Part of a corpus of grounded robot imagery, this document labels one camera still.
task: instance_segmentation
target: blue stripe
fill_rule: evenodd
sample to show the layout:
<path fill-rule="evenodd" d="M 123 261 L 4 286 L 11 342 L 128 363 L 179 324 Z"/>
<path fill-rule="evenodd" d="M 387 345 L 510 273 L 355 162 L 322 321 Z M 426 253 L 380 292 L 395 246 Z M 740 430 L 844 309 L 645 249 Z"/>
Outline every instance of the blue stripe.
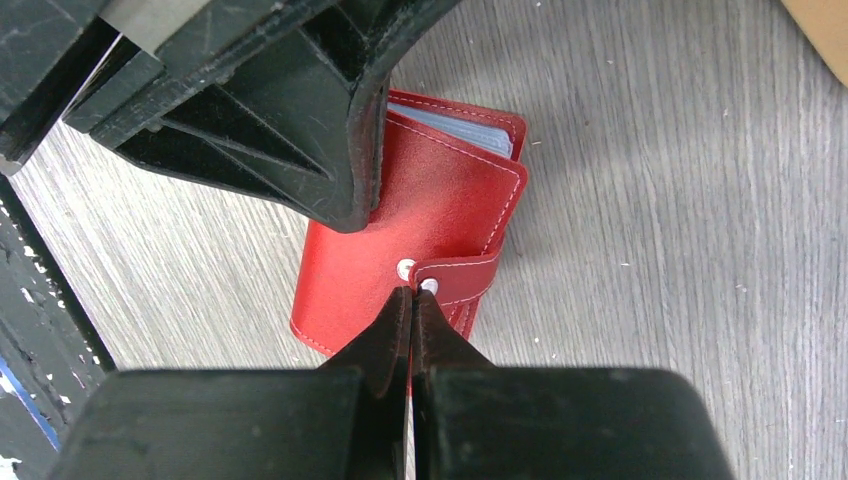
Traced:
<path fill-rule="evenodd" d="M 53 446 L 55 450 L 59 450 L 59 436 L 56 435 L 56 429 L 50 425 L 50 422 L 47 421 L 41 415 L 38 407 L 35 406 L 35 402 L 32 401 L 32 397 L 29 396 L 29 392 L 26 391 L 21 382 L 18 381 L 18 378 L 12 373 L 12 370 L 6 365 L 6 360 L 3 357 L 0 357 L 0 374 L 6 377 L 9 380 L 9 383 L 12 384 L 12 387 L 15 389 L 15 394 L 18 399 L 20 399 L 21 403 L 24 404 L 29 415 L 35 420 L 35 423 L 38 424 L 38 428 L 44 432 L 44 436 L 47 437 L 47 441 L 50 442 L 50 445 Z"/>

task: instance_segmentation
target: red wallet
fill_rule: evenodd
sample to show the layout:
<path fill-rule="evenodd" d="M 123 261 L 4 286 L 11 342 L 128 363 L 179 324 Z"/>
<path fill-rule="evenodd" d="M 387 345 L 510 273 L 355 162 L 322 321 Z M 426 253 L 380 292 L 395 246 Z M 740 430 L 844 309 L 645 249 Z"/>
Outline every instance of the red wallet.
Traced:
<path fill-rule="evenodd" d="M 380 204 L 368 226 L 342 234 L 310 221 L 306 234 L 291 329 L 328 355 L 404 284 L 435 291 L 467 339 L 527 183 L 521 117 L 394 90 L 389 102 Z"/>

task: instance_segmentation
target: metal snap button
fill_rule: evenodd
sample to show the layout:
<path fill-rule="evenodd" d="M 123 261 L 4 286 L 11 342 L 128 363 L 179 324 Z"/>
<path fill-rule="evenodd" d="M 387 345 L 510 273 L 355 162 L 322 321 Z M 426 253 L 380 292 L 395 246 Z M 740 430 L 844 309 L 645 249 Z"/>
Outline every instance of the metal snap button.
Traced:
<path fill-rule="evenodd" d="M 409 271 L 412 270 L 412 267 L 415 265 L 415 260 L 411 258 L 404 258 L 403 260 L 398 262 L 397 272 L 398 277 L 404 282 L 409 281 Z"/>
<path fill-rule="evenodd" d="M 439 291 L 439 281 L 435 278 L 425 278 L 421 281 L 421 288 L 435 295 Z"/>

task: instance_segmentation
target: gray wood grain surface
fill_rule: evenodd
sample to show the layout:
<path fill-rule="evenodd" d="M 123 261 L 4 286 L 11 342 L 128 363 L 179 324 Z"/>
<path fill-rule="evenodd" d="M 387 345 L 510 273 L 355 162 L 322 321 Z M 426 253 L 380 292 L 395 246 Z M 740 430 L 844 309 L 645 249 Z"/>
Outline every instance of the gray wood grain surface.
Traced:
<path fill-rule="evenodd" d="M 740 478 L 848 478 L 848 89 L 778 2 L 466 0 L 394 82 L 530 125 L 481 350 L 671 368 Z M 320 362 L 297 215 L 62 127 L 14 183 L 120 367 Z"/>

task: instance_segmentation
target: leather flap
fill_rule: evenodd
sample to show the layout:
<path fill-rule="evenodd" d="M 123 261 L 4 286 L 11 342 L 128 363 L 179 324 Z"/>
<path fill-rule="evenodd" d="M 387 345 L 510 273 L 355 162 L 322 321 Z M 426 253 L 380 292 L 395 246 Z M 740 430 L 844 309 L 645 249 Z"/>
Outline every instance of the leather flap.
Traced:
<path fill-rule="evenodd" d="M 458 257 L 417 262 L 409 274 L 409 286 L 427 278 L 439 282 L 436 300 L 444 309 L 480 298 L 492 282 L 500 261 L 500 247 L 493 253 L 476 257 Z"/>

